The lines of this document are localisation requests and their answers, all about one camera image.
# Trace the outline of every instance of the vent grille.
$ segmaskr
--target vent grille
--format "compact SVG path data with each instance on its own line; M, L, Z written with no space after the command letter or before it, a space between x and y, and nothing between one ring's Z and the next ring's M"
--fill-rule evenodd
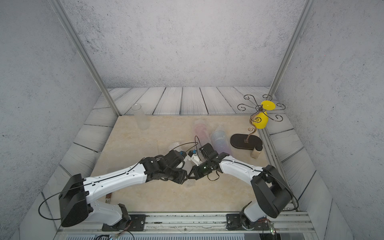
M68 234L66 240L95 240L101 234ZM117 240L133 240L130 234L124 234ZM243 233L219 234L135 234L135 240L244 240Z

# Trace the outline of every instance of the metal rail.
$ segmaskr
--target metal rail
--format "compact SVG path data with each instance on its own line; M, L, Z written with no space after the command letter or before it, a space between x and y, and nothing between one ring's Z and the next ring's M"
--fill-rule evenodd
M295 50L295 46L299 41L301 34L303 33L305 24L307 23L307 20L312 12L315 2L316 0L307 0L304 5L304 9L300 15L299 21L297 22L296 28L293 31L290 43L287 47L287 50L285 51L285 54L280 63L279 69L277 70L275 78L271 84L271 87L269 88L268 94L270 96L267 98L267 100L271 100L277 90L277 87L281 81L281 78L283 77L284 71L287 68L289 60L291 59L292 54Z
M135 212L146 214L146 233L262 233L263 230L228 231L226 214L233 212ZM277 233L314 233L307 212L282 212L277 218L269 218ZM69 228L60 228L58 233L76 234L100 231L101 223L82 222Z
M80 54L80 57L84 61L85 65L87 66L88 70L90 71L93 79L95 80L97 86L99 86L99 89L103 93L105 99L107 100L108 104L111 106L112 110L117 116L121 116L120 111L118 110L117 106L115 105L115 102L113 101L111 95L108 92L108 89L105 87L103 80L101 79L101 76L97 72L95 66L93 65L92 60L90 59L87 51L85 50L85 47L80 41L79 36L77 35L75 29L73 28L67 14L64 11L63 6L61 5L59 0L48 0L51 4L53 10L55 11L57 17L59 18L61 24L63 25L65 31L68 33L68 36L72 40L74 46L76 47L77 51Z

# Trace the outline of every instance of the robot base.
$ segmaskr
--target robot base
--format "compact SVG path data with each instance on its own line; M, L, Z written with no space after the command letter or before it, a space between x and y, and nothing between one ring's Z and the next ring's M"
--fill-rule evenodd
M252 229L246 229L243 227L240 214L227 214L227 230L230 231L244 231L244 230L255 230L255 231L261 231L263 230L265 233L268 233L268 230L270 229L268 226L268 222L262 222L262 223L254 223Z
M103 227L101 228L101 230L104 232L120 231L120 230L126 229L126 227L129 225L129 228L126 229L127 231L132 231L132 232L143 231L146 215L145 214L129 215L127 212L127 209L125 208L125 205L119 204L119 206L122 211L122 219L112 226L103 224Z

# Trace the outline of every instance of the mounting plate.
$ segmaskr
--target mounting plate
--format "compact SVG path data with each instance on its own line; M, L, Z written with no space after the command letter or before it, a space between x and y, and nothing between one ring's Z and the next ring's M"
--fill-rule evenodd
M131 218L132 223L127 230L131 231L131 232L144 231L144 224L145 224L146 215L145 214L137 214L137 215L129 215L129 216ZM122 227L119 226L118 229L115 227L109 226L107 224L103 224L103 227L101 228L101 230L103 232L112 232L112 231L117 231L117 230L124 230L129 225L129 223L130 223L130 221L127 221L124 226L122 226Z
M227 214L227 229L230 231L244 231L241 221L240 214ZM256 223L254 229L252 231L262 231L264 228L265 233L268 233L269 226L268 223Z

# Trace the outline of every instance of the gray wooden plank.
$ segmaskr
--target gray wooden plank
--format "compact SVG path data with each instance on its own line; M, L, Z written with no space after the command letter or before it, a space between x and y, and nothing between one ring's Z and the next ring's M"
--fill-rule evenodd
M352 231L341 214L339 207L336 205L335 200L332 201L325 239L353 240Z
M132 105L135 104L147 90L148 88L132 88L119 97L119 99L115 101L115 104L120 113L126 114Z
M256 112L255 108L250 108L247 106L245 107L244 111L241 111L237 108L237 106L241 103L246 104L248 106L255 107L256 105L249 101L244 99L244 95L240 93L236 88L234 87L217 87L217 89L220 91L220 93L224 96L226 101L231 105L232 109L237 114L253 114Z
M257 101L257 104L261 104L262 101L265 100L265 98L263 98L263 95L264 94L268 94L268 89L266 89L266 87L235 87L239 92L241 92L243 95L246 95L246 94L251 94L255 97L256 101ZM279 103L277 100L272 100L272 102L274 102L275 104L276 103ZM276 111L268 111L268 114L269 113L284 113L283 110L279 110L281 109L280 107L277 107L276 106Z
M112 99L115 101L119 97L121 97L124 93L128 92L131 88L112 88L109 90L109 94L111 95ZM105 99L104 95L101 94L99 99L96 101L93 108L108 108L110 105L107 102L107 99Z
M268 113L269 117L280 121L281 118L279 116L276 116L276 115L277 114L273 114L271 112ZM291 124L291 121L289 121L287 115L285 115L283 113L280 113L278 115L280 115L283 118L283 120L281 122L275 122L271 119L268 120L266 127L267 127L270 135L280 133L280 132L285 132L285 131L293 129L293 125Z
M84 124L113 127L118 117L112 108L93 109Z
M331 204L331 193L316 172L299 199L299 208L308 212L319 240L325 237Z
M53 239L56 235L56 227L52 220L42 218L38 213L39 205L44 201L43 195L39 192L37 198L20 224L20 240L31 239ZM40 208L40 213L51 218L46 204Z
M166 88L153 114L180 114L183 88Z
M104 126L83 125L73 142L100 152L103 150L112 129Z
M58 166L43 189L44 198L47 199L53 194L61 192L70 177L71 176L61 166ZM52 218L60 218L59 195L48 199L47 204L52 214ZM56 228L59 229L61 220L55 220L54 222L56 224Z
M301 232L280 233L281 240L305 240L304 235Z
M303 147L295 130L271 135L271 140L275 146L277 155L282 162Z
M200 88L183 87L181 114L208 114Z
M99 156L99 153L74 143L64 155L60 165L71 175L81 173L82 177L89 177Z
M200 90L209 114L235 113L217 87L201 87Z
M305 148L282 162L283 169L293 194L299 197L310 182L315 167Z
M316 233L304 232L303 235L305 240L319 240Z
M164 90L165 87L149 88L136 103L141 105L145 114L153 114ZM126 114L133 114L132 109Z

